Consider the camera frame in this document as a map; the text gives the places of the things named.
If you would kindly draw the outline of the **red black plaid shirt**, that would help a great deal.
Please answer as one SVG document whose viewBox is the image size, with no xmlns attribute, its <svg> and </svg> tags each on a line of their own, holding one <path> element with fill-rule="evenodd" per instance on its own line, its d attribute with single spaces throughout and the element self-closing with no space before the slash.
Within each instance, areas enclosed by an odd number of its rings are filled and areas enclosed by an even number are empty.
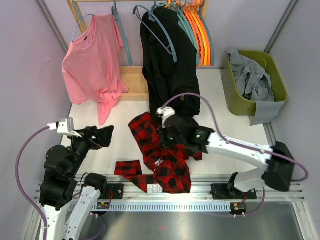
<svg viewBox="0 0 320 240">
<path fill-rule="evenodd" d="M 190 157 L 201 161 L 201 152 L 192 152 L 181 144 L 165 148 L 160 142 L 158 124 L 149 112 L 136 116 L 128 127 L 143 155 L 144 165 L 152 174 L 143 174 L 141 162 L 117 161 L 114 174 L 129 180 L 143 192 L 158 184 L 167 194 L 188 194 L 192 181 L 187 161 Z"/>
</svg>

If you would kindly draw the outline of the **teal plastic hanger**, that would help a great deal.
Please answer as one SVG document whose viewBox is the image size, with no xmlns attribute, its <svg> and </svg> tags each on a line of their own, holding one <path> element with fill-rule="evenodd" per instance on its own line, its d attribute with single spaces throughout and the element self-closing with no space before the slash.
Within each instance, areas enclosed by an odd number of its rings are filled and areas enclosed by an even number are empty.
<svg viewBox="0 0 320 240">
<path fill-rule="evenodd" d="M 128 41 L 127 41 L 127 38 L 126 38 L 125 30 L 124 30 L 124 27 L 123 27 L 123 24 L 122 24 L 122 21 L 121 21 L 119 12 L 118 12 L 117 1 L 116 0 L 113 0 L 113 6 L 111 7 L 111 12 L 112 12 L 112 15 L 115 18 L 115 21 L 117 23 L 118 29 L 120 31 L 120 35 L 121 35 L 121 38 L 122 38 L 122 41 L 123 41 L 123 46 L 124 46 L 124 49 L 125 49 L 125 52 L 126 52 L 128 64 L 132 65 L 133 64 L 133 59 L 132 59 L 131 51 L 130 51 L 129 44 L 128 44 Z"/>
</svg>

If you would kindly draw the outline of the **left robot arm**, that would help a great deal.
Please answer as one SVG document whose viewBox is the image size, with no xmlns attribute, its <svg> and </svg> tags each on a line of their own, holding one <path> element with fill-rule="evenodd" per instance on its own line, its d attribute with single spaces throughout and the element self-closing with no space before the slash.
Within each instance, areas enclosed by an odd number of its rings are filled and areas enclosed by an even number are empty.
<svg viewBox="0 0 320 240">
<path fill-rule="evenodd" d="M 96 200 L 108 194 L 108 182 L 105 176 L 90 173 L 84 180 L 75 209 L 70 218 L 66 218 L 78 185 L 76 175 L 90 150 L 97 151 L 110 146 L 115 127 L 87 126 L 75 130 L 73 125 L 66 122 L 49 124 L 48 127 L 67 136 L 71 145 L 56 145 L 48 150 L 45 157 L 45 175 L 39 199 L 45 215 L 43 237 L 46 240 L 77 240 Z"/>
</svg>

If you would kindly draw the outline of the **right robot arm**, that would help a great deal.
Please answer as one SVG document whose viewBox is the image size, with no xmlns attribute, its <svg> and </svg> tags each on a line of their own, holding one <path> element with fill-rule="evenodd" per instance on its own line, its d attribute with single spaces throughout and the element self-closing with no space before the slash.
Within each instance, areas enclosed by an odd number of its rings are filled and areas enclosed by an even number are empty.
<svg viewBox="0 0 320 240">
<path fill-rule="evenodd" d="M 222 155 L 255 167 L 247 172 L 234 172 L 228 183 L 212 184 L 210 193 L 215 200 L 255 200 L 256 189 L 263 187 L 278 192 L 290 189 L 294 164 L 280 157 L 291 157 L 282 142 L 269 146 L 234 138 L 224 140 L 217 131 L 175 114 L 162 118 L 160 135 L 166 148 L 181 144 L 190 153 Z"/>
</svg>

